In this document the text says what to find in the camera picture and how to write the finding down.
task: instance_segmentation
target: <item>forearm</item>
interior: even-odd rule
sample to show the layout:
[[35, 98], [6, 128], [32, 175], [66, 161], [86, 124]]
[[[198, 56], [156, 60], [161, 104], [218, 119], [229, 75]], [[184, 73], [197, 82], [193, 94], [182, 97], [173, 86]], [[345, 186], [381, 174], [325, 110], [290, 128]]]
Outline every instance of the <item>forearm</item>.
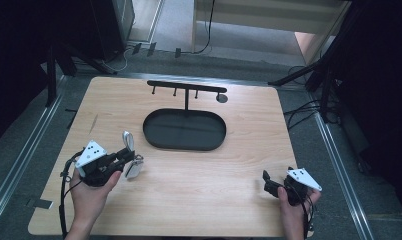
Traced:
[[292, 229], [285, 230], [285, 239], [286, 240], [304, 240], [304, 232], [303, 229]]
[[83, 221], [74, 219], [66, 240], [85, 240], [89, 239], [94, 221]]

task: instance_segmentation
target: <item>hand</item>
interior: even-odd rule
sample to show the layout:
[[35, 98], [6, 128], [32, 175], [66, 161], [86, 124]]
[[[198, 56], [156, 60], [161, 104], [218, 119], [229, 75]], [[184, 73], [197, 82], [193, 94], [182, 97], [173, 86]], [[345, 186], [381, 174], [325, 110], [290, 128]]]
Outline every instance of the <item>hand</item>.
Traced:
[[102, 187], [90, 187], [80, 183], [79, 171], [74, 170], [70, 181], [74, 205], [74, 219], [66, 239], [87, 239], [97, 218], [104, 209], [107, 196], [119, 181], [121, 172], [116, 171]]
[[[316, 204], [321, 193], [312, 189], [309, 194], [311, 202]], [[280, 200], [281, 220], [285, 236], [288, 240], [304, 239], [304, 210], [301, 204], [291, 206], [288, 202], [288, 194], [283, 187], [278, 188], [278, 196]], [[311, 205], [309, 201], [304, 202], [304, 206], [309, 211]]]

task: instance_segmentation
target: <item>wooden tabletop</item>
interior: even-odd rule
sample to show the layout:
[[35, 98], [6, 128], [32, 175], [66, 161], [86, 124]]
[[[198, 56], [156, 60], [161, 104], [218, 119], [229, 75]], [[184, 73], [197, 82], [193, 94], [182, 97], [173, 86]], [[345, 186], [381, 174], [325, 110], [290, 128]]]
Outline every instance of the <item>wooden tabletop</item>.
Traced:
[[[144, 156], [143, 169], [133, 180], [122, 175], [92, 234], [282, 236], [279, 201], [263, 190], [262, 179], [263, 170], [267, 170], [272, 180], [283, 182], [288, 166], [296, 168], [277, 91], [271, 87], [208, 85], [227, 88], [228, 101], [217, 102], [217, 93], [212, 92], [199, 92], [195, 99], [195, 91], [190, 91], [189, 109], [221, 116], [227, 135], [219, 148], [195, 152], [155, 148], [142, 130], [152, 111], [184, 108], [184, 90], [178, 89], [173, 97], [174, 89], [157, 88], [153, 95], [146, 80], [94, 78], [41, 196], [53, 201], [53, 207], [35, 210], [29, 232], [61, 234], [58, 205], [65, 162], [90, 140], [109, 153], [121, 150], [122, 132], [127, 130], [133, 134], [136, 153]], [[70, 227], [70, 195], [66, 219]]]

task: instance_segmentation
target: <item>black oval tray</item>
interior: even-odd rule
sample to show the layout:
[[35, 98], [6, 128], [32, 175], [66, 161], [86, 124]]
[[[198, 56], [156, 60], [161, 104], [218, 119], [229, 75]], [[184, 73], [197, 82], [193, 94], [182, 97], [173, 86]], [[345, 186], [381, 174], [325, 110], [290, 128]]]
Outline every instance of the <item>black oval tray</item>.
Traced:
[[146, 140], [158, 148], [210, 151], [226, 137], [226, 124], [212, 112], [163, 108], [144, 121]]

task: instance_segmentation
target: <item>white object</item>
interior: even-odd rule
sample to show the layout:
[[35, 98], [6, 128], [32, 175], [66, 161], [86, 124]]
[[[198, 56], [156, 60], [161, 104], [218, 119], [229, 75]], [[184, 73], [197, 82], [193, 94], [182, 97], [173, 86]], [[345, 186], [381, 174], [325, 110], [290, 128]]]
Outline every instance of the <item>white object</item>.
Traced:
[[322, 187], [310, 176], [310, 174], [308, 174], [307, 170], [305, 170], [304, 168], [288, 170], [287, 173], [295, 181], [316, 190], [322, 191]]
[[125, 176], [127, 179], [135, 178], [139, 175], [144, 164], [144, 157], [136, 155], [135, 159], [130, 162], [129, 167], [126, 170]]
[[123, 143], [126, 146], [127, 150], [129, 152], [133, 152], [135, 150], [134, 144], [133, 144], [133, 136], [130, 132], [128, 131], [123, 131]]
[[89, 141], [79, 160], [76, 162], [76, 168], [79, 170], [80, 176], [85, 177], [86, 173], [83, 170], [83, 166], [97, 160], [100, 157], [107, 155], [107, 151], [102, 148], [94, 140]]

